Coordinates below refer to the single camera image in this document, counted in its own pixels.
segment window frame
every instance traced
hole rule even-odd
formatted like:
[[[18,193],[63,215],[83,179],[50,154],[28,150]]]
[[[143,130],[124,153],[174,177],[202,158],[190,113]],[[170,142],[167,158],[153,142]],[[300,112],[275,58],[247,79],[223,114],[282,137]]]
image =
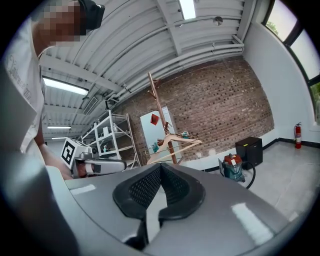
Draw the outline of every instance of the window frame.
[[[270,0],[269,3],[269,7],[266,11],[265,17],[262,21],[262,25],[268,29],[269,31],[272,32],[272,34],[284,45],[284,47],[287,49],[287,51],[290,53],[290,55],[293,57],[294,61],[296,62],[296,64],[298,65],[304,80],[306,82],[306,85],[308,87],[309,93],[310,93],[310,97],[311,97],[311,101],[312,101],[312,105],[313,105],[313,112],[314,114],[316,113],[316,106],[315,106],[315,101],[314,101],[314,96],[312,94],[311,91],[311,86],[317,84],[320,82],[320,74],[318,74],[317,76],[309,79],[307,76],[307,73],[304,69],[304,67],[302,66],[300,60],[298,59],[298,57],[296,56],[296,54],[294,53],[294,51],[291,49],[292,44],[296,41],[296,39],[300,36],[301,32],[304,30],[303,26],[301,25],[301,23],[299,22],[299,20],[296,21],[293,29],[290,31],[289,35],[286,37],[286,39],[284,41],[282,41],[270,28],[268,28],[267,26],[267,22],[269,20],[270,14],[274,8],[275,5],[275,1],[276,0]]]

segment black cabinet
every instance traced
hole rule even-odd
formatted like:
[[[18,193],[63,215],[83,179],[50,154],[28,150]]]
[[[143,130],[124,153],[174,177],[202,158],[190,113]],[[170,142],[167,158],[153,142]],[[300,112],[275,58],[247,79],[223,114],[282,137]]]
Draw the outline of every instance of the black cabinet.
[[[241,157],[242,161],[248,161],[257,166],[263,161],[262,139],[248,137],[235,143],[236,153]],[[243,169],[251,169],[250,164],[244,164]]]

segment wooden clothes hanger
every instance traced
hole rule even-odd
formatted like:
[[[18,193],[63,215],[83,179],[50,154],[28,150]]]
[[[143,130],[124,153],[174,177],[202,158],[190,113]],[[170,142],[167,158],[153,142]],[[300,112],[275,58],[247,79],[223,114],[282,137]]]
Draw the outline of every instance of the wooden clothes hanger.
[[[168,144],[169,144],[170,142],[172,142],[172,141],[175,141],[175,142],[184,142],[184,144],[186,144],[186,143],[191,143],[191,144],[190,144],[189,146],[186,146],[186,147],[184,147],[184,148],[176,151],[176,152],[170,153],[170,154],[168,154],[168,155],[165,155],[165,156],[159,158],[158,156],[159,156],[160,152],[165,151],[166,148],[167,148],[167,146],[168,146]],[[175,134],[170,134],[170,133],[169,133],[169,134],[167,134],[167,135],[165,136],[165,138],[164,138],[164,140],[163,140],[162,146],[159,147],[159,149],[158,149],[158,151],[157,151],[156,153],[154,153],[154,154],[152,154],[152,155],[150,156],[150,159],[149,159],[149,161],[148,161],[146,164],[147,164],[147,165],[150,165],[150,164],[153,164],[153,163],[155,163],[155,162],[159,162],[160,160],[163,160],[163,159],[165,159],[165,158],[167,158],[167,157],[176,155],[177,153],[182,152],[182,151],[185,151],[185,150],[187,150],[187,149],[190,149],[190,148],[192,148],[192,147],[194,147],[195,145],[198,145],[198,144],[200,144],[200,143],[202,143],[202,141],[201,141],[201,140],[198,140],[198,139],[182,138],[182,137],[179,137],[179,136],[177,136],[177,135],[175,135]]]

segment vacuum cleaner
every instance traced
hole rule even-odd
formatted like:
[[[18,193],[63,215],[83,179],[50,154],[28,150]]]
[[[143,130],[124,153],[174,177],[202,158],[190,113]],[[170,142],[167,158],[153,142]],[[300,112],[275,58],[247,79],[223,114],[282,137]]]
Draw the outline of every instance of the vacuum cleaner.
[[[242,166],[249,164],[253,169],[252,180],[246,189],[249,189],[254,183],[256,178],[256,168],[255,166],[248,161],[242,161],[241,157],[238,154],[229,154],[224,157],[223,162],[219,159],[219,169],[223,177],[234,180],[235,182],[245,182],[245,176],[242,172]]]

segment fire extinguisher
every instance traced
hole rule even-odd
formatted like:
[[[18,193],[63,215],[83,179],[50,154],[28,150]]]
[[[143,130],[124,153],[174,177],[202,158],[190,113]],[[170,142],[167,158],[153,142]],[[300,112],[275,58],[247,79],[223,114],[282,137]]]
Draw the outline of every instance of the fire extinguisher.
[[[301,122],[297,123],[294,127],[295,148],[301,148]]]

